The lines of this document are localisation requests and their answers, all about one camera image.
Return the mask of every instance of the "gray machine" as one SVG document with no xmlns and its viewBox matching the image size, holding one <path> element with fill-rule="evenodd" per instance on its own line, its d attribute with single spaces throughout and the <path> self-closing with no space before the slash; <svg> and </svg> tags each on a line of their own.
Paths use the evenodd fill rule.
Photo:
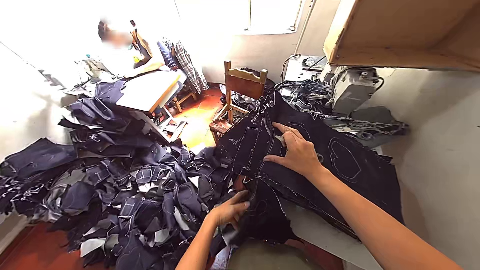
<svg viewBox="0 0 480 270">
<path fill-rule="evenodd" d="M 340 116 L 350 115 L 384 83 L 372 67 L 337 67 L 324 78 L 327 79 L 328 75 L 332 76 L 330 84 L 334 90 L 332 112 Z"/>
</svg>

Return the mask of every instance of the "chair backrest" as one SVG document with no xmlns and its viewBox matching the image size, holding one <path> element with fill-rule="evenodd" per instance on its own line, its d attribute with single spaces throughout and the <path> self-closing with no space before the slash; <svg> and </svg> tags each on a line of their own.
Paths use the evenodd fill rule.
<svg viewBox="0 0 480 270">
<path fill-rule="evenodd" d="M 225 87 L 227 94 L 235 91 L 253 99 L 258 99 L 264 94 L 265 81 L 267 80 L 267 70 L 260 71 L 260 77 L 253 73 L 231 68 L 230 61 L 225 62 Z"/>
</svg>

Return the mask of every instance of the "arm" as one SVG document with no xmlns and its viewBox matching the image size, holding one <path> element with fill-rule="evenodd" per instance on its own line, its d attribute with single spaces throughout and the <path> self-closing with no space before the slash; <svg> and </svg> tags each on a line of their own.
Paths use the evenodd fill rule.
<svg viewBox="0 0 480 270">
<path fill-rule="evenodd" d="M 170 70 L 170 68 L 165 66 L 165 60 L 163 59 L 162 53 L 158 48 L 156 42 L 153 42 L 153 41 L 148 42 L 145 38 L 143 38 L 140 35 L 137 35 L 137 37 L 141 45 L 145 47 L 145 49 L 149 54 L 149 56 L 145 56 L 145 57 L 150 57 L 150 59 L 145 64 L 137 68 L 134 68 L 125 77 L 132 78 L 149 71 L 157 70 L 159 68 L 161 70 Z"/>
<path fill-rule="evenodd" d="M 317 158 L 312 142 L 298 130 L 273 123 L 287 144 L 285 157 L 268 155 L 305 176 L 340 212 L 384 269 L 462 269 L 381 208 L 336 178 Z"/>
<path fill-rule="evenodd" d="M 240 191 L 230 200 L 224 202 L 219 207 L 212 209 L 212 211 L 208 213 L 200 230 L 197 232 L 197 235 L 185 254 L 183 254 L 176 269 L 205 269 L 215 229 L 217 226 L 228 222 L 232 223 L 232 225 L 237 228 L 238 216 L 250 206 L 248 201 L 241 202 L 242 198 L 247 194 L 248 191 L 246 190 Z"/>
</svg>

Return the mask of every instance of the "plaid shirt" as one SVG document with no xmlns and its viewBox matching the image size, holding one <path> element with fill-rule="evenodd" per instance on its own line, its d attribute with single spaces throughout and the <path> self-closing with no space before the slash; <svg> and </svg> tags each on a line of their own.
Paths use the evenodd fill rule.
<svg viewBox="0 0 480 270">
<path fill-rule="evenodd" d="M 186 73 L 188 79 L 195 87 L 197 92 L 201 93 L 203 90 L 207 90 L 207 80 L 205 80 L 202 70 L 196 69 L 193 66 L 190 54 L 187 53 L 182 43 L 180 41 L 173 43 L 165 37 L 163 38 L 163 43 L 168 47 L 170 51 L 172 50 L 172 47 L 175 49 L 175 57 L 177 57 L 177 60 L 182 70 Z"/>
</svg>

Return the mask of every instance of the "wooden chair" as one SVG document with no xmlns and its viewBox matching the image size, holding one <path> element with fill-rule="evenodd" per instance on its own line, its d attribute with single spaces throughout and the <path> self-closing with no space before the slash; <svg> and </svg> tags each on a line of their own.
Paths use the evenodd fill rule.
<svg viewBox="0 0 480 270">
<path fill-rule="evenodd" d="M 222 125 L 220 119 L 228 113 L 228 123 L 233 124 L 233 111 L 236 110 L 241 113 L 248 113 L 247 110 L 232 103 L 232 91 L 251 97 L 252 99 L 259 99 L 264 94 L 265 81 L 267 80 L 266 69 L 260 71 L 260 77 L 253 73 L 241 70 L 238 68 L 231 68 L 230 61 L 225 62 L 225 87 L 227 89 L 227 103 L 223 106 L 220 113 L 209 124 L 215 144 L 218 145 L 218 138 L 224 134 L 229 126 Z"/>
</svg>

